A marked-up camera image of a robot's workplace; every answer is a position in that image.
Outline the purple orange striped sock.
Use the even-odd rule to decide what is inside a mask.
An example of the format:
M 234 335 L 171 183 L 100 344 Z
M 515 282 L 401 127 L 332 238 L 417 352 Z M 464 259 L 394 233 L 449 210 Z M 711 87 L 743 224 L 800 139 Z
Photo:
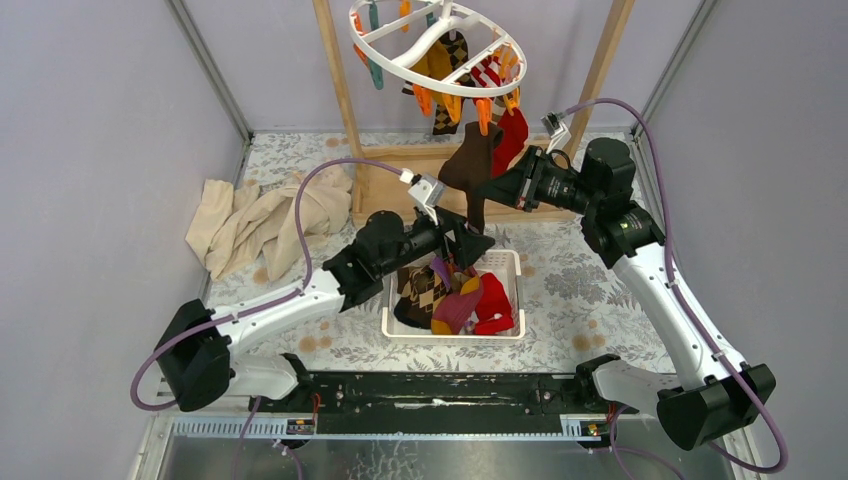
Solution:
M 474 266 L 462 270 L 439 257 L 431 260 L 430 267 L 451 285 L 451 293 L 433 315 L 431 333 L 459 335 L 471 321 L 476 305 L 482 297 L 481 276 Z

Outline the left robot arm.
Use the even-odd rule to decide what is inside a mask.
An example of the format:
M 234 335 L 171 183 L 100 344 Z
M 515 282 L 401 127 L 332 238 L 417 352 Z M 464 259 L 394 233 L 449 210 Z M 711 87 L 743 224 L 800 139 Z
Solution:
M 252 357 L 256 344 L 306 321 L 335 316 L 383 290 L 384 278 L 431 254 L 460 268 L 473 266 L 495 244 L 463 216 L 437 208 L 407 226 L 391 211 L 371 215 L 351 244 L 326 260 L 306 285 L 286 287 L 238 305 L 210 309 L 199 299 L 179 307 L 158 341 L 154 359 L 183 412 L 203 409 L 228 393 L 274 399 L 296 411 L 309 401 L 302 364 Z

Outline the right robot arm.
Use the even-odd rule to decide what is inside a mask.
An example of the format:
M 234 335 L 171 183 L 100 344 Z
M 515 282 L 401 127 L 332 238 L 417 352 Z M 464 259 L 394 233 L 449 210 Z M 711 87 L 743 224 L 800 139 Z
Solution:
M 578 170 L 564 169 L 544 149 L 530 147 L 511 169 L 475 192 L 516 210 L 546 204 L 581 215 L 586 243 L 634 295 L 675 374 L 603 355 L 577 367 L 575 402 L 589 412 L 609 402 L 627 405 L 658 419 L 679 448 L 693 450 L 753 423 L 759 411 L 745 391 L 766 401 L 776 379 L 767 365 L 750 365 L 730 345 L 676 267 L 665 261 L 663 232 L 632 198 L 635 173 L 628 146 L 600 138 L 589 143 Z

